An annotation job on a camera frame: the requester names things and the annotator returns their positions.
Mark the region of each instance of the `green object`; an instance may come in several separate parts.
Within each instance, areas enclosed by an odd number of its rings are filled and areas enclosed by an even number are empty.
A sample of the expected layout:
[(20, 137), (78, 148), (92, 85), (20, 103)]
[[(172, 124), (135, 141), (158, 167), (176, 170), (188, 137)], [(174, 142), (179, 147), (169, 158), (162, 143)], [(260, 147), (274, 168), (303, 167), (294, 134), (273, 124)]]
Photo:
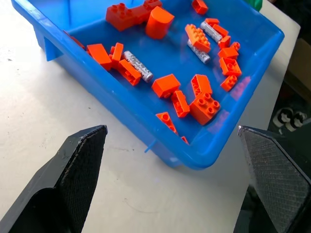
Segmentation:
[(262, 0), (244, 0), (244, 1), (250, 4), (257, 11), (260, 11), (260, 9), (262, 8)]

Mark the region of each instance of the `blue plastic tray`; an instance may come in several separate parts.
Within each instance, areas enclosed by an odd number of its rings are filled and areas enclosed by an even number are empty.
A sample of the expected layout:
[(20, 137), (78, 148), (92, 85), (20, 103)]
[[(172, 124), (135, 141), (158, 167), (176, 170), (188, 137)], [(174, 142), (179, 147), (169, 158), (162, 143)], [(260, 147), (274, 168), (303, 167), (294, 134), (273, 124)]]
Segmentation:
[[(175, 16), (169, 34), (161, 41), (153, 40), (139, 25), (118, 32), (105, 21), (108, 6), (120, 0), (12, 0), (14, 8), (34, 26), (40, 47), (47, 60), (57, 61), (81, 85), (93, 94), (123, 124), (169, 166), (184, 164), (193, 169), (211, 166), (238, 122), (246, 104), (284, 38), (283, 32), (242, 0), (205, 0), (209, 11), (195, 13), (190, 0), (163, 0), (163, 8)], [(128, 8), (143, 0), (123, 1)], [(210, 39), (211, 61), (204, 65), (187, 46), (185, 25), (199, 26), (206, 17), (215, 17), (229, 31), (232, 42), (241, 44), (238, 63), (243, 72), (237, 85), (225, 92), (219, 51)], [(201, 126), (189, 114), (178, 118), (170, 100), (159, 99), (151, 83), (143, 80), (133, 87), (117, 72), (110, 73), (96, 63), (62, 30), (82, 44), (102, 43), (107, 50), (116, 42), (123, 43), (155, 75), (154, 79), (173, 73), (181, 82), (188, 103), (194, 99), (190, 80), (195, 74), (208, 76), (213, 98), (221, 110), (207, 125)], [(169, 112), (184, 143), (157, 117)]]

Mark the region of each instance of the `silver cylinder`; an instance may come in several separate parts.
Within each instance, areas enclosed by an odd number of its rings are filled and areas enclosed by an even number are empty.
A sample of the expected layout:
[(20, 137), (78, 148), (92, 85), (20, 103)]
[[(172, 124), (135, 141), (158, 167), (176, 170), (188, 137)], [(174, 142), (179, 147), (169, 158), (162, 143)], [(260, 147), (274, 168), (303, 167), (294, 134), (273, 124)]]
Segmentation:
[(216, 32), (215, 29), (213, 29), (212, 26), (210, 26), (208, 23), (203, 21), (200, 25), (200, 28), (210, 37), (213, 38), (217, 43), (223, 38), (222, 35), (220, 35), (218, 32)]
[(200, 58), (200, 60), (206, 64), (207, 62), (209, 62), (210, 60), (210, 56), (206, 53), (206, 52), (203, 52), (203, 51), (199, 51), (196, 47), (194, 47), (190, 40), (188, 40), (187, 42), (187, 45), (191, 48), (191, 50), (195, 53), (195, 55), (198, 56), (198, 58)]
[(144, 64), (141, 63), (130, 51), (125, 51), (123, 54), (126, 61), (141, 73), (141, 78), (145, 82), (149, 82), (153, 78), (153, 73), (151, 73), (150, 70), (148, 70), (146, 66), (144, 66)]

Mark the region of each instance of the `orange duplo brick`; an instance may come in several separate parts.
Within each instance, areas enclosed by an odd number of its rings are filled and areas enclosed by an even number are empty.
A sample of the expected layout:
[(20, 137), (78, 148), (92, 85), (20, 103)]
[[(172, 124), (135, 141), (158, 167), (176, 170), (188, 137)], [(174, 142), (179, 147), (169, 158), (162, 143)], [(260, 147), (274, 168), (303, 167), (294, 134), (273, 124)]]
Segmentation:
[(222, 35), (222, 37), (225, 37), (226, 35), (229, 34), (229, 32), (226, 29), (222, 28), (218, 24), (214, 24), (213, 29), (215, 29), (216, 32), (218, 32), (220, 35)]
[(235, 75), (230, 75), (229, 77), (227, 77), (223, 83), (221, 84), (221, 87), (226, 91), (230, 91), (233, 86), (237, 83), (238, 78)]
[(239, 53), (233, 47), (223, 48), (218, 53), (219, 57), (231, 58), (231, 59), (234, 59), (234, 60), (236, 60), (238, 58), (238, 55), (239, 55)]
[(223, 37), (220, 41), (218, 41), (218, 46), (223, 49), (223, 48), (228, 48), (230, 46), (230, 40), (231, 36), (226, 35)]
[(183, 140), (185, 143), (187, 143), (187, 144), (189, 145), (189, 142), (188, 142), (188, 140), (186, 139), (185, 136), (182, 136), (182, 137), (181, 137), (181, 140)]
[(70, 36), (70, 38), (71, 38), (74, 42), (76, 42), (76, 43), (78, 44), (78, 46), (80, 46), (81, 48), (83, 48), (83, 50), (86, 49), (85, 46), (84, 46), (83, 44), (81, 44), (81, 42), (78, 41), (76, 38), (74, 38), (73, 36)]
[(199, 15), (204, 15), (208, 10), (203, 0), (193, 0), (191, 5)]
[(167, 127), (170, 128), (170, 130), (172, 130), (175, 134), (178, 135), (177, 130), (171, 120), (171, 117), (169, 115), (168, 112), (164, 112), (164, 113), (158, 113), (156, 114), (156, 116), (164, 123), (167, 125)]
[(167, 75), (154, 81), (151, 88), (159, 98), (168, 98), (180, 87), (180, 82), (173, 75)]
[(222, 57), (219, 63), (224, 75), (235, 75), (237, 77), (242, 75), (242, 71), (236, 60)]
[(210, 51), (210, 43), (201, 28), (196, 28), (193, 24), (187, 24), (185, 30), (191, 44), (194, 47), (196, 47), (199, 51)]
[(234, 48), (236, 51), (239, 51), (241, 45), (239, 42), (233, 42), (230, 47)]
[(213, 94), (213, 90), (210, 87), (208, 77), (206, 75), (196, 74), (191, 79), (191, 85), (194, 95), (197, 97), (202, 92)]
[(99, 64), (101, 64), (102, 67), (104, 67), (106, 70), (111, 69), (111, 59), (109, 58), (102, 44), (88, 45), (86, 48), (91, 57), (94, 58), (94, 60)]
[(135, 16), (131, 9), (127, 9), (124, 3), (120, 3), (107, 8), (106, 21), (121, 32), (135, 25)]
[(147, 22), (151, 11), (157, 6), (161, 7), (162, 2), (159, 0), (146, 0), (143, 5), (132, 8), (131, 10), (135, 17), (135, 24)]
[(174, 17), (161, 7), (155, 7), (150, 13), (146, 25), (146, 34), (152, 39), (162, 39), (169, 31)]
[(214, 24), (219, 24), (219, 20), (216, 18), (206, 18), (205, 22), (210, 26), (213, 26)]
[(201, 124), (208, 123), (219, 111), (220, 104), (209, 93), (202, 92), (190, 104), (190, 114)]
[(118, 72), (133, 86), (137, 85), (141, 78), (141, 73), (135, 70), (125, 59), (119, 62)]
[(178, 117), (185, 117), (190, 112), (186, 97), (182, 91), (175, 91), (171, 97), (171, 100)]
[(122, 53), (123, 53), (123, 44), (116, 43), (115, 46), (111, 47), (109, 57), (112, 61), (112, 68), (118, 69), (119, 62), (122, 57)]

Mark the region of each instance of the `white surface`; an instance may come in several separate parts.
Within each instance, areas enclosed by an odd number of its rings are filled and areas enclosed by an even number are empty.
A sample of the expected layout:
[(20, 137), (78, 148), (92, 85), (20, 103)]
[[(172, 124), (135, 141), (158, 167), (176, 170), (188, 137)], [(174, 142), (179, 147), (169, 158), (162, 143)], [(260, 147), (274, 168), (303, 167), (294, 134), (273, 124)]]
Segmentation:
[[(143, 153), (146, 146), (64, 69), (46, 62), (31, 25), (8, 0), (0, 2), (0, 218), (67, 136), (106, 124), (100, 177), (83, 232), (233, 231), (248, 185), (236, 131), (212, 167), (167, 167), (151, 151)], [(241, 124), (267, 128), (299, 26), (266, 1), (261, 12), (286, 37)]]

